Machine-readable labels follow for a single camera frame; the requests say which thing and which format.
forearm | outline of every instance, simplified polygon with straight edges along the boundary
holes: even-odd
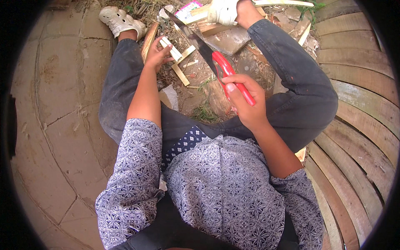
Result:
[[[127,120],[132,118],[146,119],[161,128],[161,102],[158,95],[156,71],[144,67],[135,95],[128,109]]]
[[[303,168],[298,158],[269,123],[253,131],[253,134],[264,153],[272,176],[286,178]]]

shirt sleeve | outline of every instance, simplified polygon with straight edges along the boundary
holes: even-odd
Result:
[[[157,213],[162,132],[153,122],[126,122],[114,173],[96,199],[98,227],[108,250],[149,226]]]
[[[322,249],[324,221],[314,188],[304,169],[284,179],[271,176],[271,183],[284,197],[286,211],[299,237],[300,250]]]

person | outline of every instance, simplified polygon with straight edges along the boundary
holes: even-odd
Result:
[[[144,25],[116,7],[99,18],[119,41],[99,107],[104,131],[119,144],[96,200],[104,247],[321,249],[323,219],[294,152],[334,119],[338,96],[296,40],[251,0],[214,0],[209,21],[245,28],[289,90],[265,100],[249,76],[223,78],[239,116],[204,124],[160,102],[156,73],[172,60],[170,47],[158,48],[161,37],[143,64]],[[254,106],[234,82],[246,86]],[[161,172],[167,192],[159,189]]]

concrete floor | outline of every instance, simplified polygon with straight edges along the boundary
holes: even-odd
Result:
[[[12,95],[12,170],[27,216],[48,249],[104,249],[94,211],[117,144],[98,121],[113,37],[100,7],[46,11],[21,52]]]

hand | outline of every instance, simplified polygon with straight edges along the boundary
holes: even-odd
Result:
[[[144,63],[145,67],[153,68],[156,72],[158,72],[166,62],[173,61],[172,57],[167,57],[172,49],[172,45],[168,45],[165,48],[158,47],[158,43],[162,39],[163,36],[157,38],[152,45],[150,45],[149,51],[147,53],[146,61]]]
[[[265,108],[265,91],[251,77],[244,74],[235,74],[222,78],[226,84],[226,92],[229,95],[232,109],[237,111],[239,119],[251,132],[256,132],[268,124]],[[256,101],[254,106],[250,106],[243,94],[233,82],[243,83],[250,95]]]

